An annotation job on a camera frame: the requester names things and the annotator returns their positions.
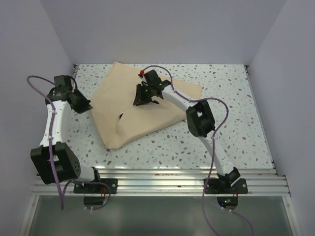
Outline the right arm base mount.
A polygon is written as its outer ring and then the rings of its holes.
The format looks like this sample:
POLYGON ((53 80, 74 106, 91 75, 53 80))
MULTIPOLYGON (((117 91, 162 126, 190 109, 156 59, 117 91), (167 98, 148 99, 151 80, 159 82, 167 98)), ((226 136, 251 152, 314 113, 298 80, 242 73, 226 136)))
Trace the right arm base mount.
POLYGON ((248 194, 247 182, 236 167, 224 176, 217 174, 218 178, 203 179, 205 194, 248 194))

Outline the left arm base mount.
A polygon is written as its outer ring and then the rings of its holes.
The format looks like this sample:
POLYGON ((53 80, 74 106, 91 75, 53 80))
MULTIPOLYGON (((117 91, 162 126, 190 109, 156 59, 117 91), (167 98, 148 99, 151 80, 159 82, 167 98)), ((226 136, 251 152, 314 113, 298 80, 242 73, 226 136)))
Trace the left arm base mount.
POLYGON ((116 194, 117 188, 118 179, 102 178, 100 182, 76 182, 73 192, 75 194, 116 194))

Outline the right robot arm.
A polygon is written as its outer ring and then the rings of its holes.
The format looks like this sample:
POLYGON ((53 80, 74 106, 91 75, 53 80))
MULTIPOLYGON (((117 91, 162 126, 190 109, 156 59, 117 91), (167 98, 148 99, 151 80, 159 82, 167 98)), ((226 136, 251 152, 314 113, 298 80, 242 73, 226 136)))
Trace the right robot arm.
POLYGON ((153 97, 169 101, 186 112, 190 133, 199 138, 211 155, 220 179, 219 187, 225 193, 232 192, 237 187, 240 174, 237 168, 226 156, 223 148, 215 143, 215 118, 207 99, 193 100, 188 95, 180 93, 174 87, 172 80, 162 80, 155 70, 138 74, 142 82, 136 86, 134 106, 153 102, 153 97))

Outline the beige wooden board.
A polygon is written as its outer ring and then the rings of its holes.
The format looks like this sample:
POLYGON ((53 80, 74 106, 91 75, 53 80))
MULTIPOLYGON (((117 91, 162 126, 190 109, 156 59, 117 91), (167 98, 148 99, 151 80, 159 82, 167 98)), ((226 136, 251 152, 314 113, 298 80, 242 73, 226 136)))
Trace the beige wooden board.
POLYGON ((108 149, 121 148, 186 119, 184 111, 158 97, 156 104, 134 106, 139 72, 137 67, 115 62, 92 95, 91 113, 108 149))

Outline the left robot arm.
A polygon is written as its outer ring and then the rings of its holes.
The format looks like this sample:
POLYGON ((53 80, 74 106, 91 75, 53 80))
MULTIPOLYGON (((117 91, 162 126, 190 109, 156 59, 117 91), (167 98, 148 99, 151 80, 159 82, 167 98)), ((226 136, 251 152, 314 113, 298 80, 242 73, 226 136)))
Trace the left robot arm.
POLYGON ((97 193, 102 187, 98 171, 81 164, 66 143, 71 112, 82 114, 91 110, 90 100, 79 91, 71 76, 56 76, 52 84, 53 88, 44 96, 48 115, 45 133, 39 147, 31 150, 31 160, 45 184, 82 181, 86 189, 97 193))

